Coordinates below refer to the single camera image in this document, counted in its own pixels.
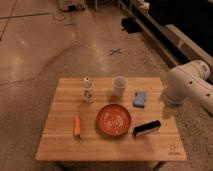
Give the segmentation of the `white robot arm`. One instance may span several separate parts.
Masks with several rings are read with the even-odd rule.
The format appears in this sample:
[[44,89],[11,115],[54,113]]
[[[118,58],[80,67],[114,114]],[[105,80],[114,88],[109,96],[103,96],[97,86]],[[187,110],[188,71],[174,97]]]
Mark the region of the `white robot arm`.
[[213,117],[213,85],[207,82],[210,67],[202,60],[178,65],[167,73],[162,99],[167,106],[181,106],[187,97],[197,101]]

